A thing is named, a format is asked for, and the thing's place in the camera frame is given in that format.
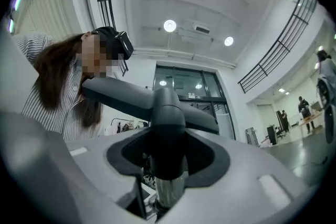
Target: striped shirt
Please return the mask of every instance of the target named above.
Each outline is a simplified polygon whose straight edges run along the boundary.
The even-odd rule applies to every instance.
[[[28,61],[33,64],[38,54],[51,45],[51,38],[44,34],[29,36],[15,35],[14,39]],[[82,118],[74,109],[80,102],[78,90],[82,77],[82,68],[74,57],[63,91],[60,106],[54,110],[46,110],[40,100],[36,84],[31,89],[22,114],[40,122],[45,129],[61,133],[65,141],[94,138],[102,134],[100,124],[84,127]]]

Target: person standing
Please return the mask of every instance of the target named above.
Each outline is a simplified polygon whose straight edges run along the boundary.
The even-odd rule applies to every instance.
[[[299,113],[302,113],[302,116],[303,118],[308,118],[311,114],[310,114],[310,111],[309,111],[309,103],[303,99],[301,96],[299,97],[299,106],[298,106],[298,109],[299,109]],[[311,121],[311,127],[313,129],[315,129],[315,126],[314,126],[314,122]],[[307,130],[308,130],[308,133],[310,133],[310,126],[309,126],[309,123],[306,124],[307,126]]]
[[[283,119],[283,129],[284,129],[284,131],[285,132],[289,132],[289,123],[288,123],[288,119],[287,119],[287,113],[283,110],[282,111],[282,114],[281,114],[281,117],[282,117],[282,119]]]

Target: long brown hair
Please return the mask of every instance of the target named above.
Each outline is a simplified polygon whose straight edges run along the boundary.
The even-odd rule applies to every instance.
[[[48,110],[56,109],[61,105],[61,94],[70,70],[70,63],[81,46],[83,34],[74,35],[62,42],[45,48],[36,58],[34,67],[39,73],[37,87],[40,99]],[[82,88],[78,94],[83,100],[76,106],[82,118],[84,127],[98,124],[101,120],[101,103],[89,100],[82,96]]]

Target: desk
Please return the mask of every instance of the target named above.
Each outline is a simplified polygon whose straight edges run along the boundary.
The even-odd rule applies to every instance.
[[[300,122],[299,122],[299,126],[300,126],[300,129],[301,129],[301,136],[302,136],[302,138],[303,138],[303,129],[302,129],[302,127],[304,126],[304,125],[306,125],[307,123],[310,123],[310,122],[312,122],[313,120],[316,120],[320,115],[322,115],[322,112],[317,112],[315,115],[312,115],[312,116],[309,116],[309,117],[307,117],[307,118],[304,118],[303,120],[301,120]]]

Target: gray machine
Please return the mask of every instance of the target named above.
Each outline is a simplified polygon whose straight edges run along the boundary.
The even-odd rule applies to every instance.
[[[0,116],[7,170],[56,222],[145,223],[144,152],[160,181],[156,205],[164,213],[159,223],[280,223],[307,201],[306,185],[280,162],[255,146],[216,135],[216,120],[180,103],[170,89],[152,92],[93,78],[83,91],[150,121],[150,127],[66,144],[32,119]],[[187,178],[182,177],[184,158]]]

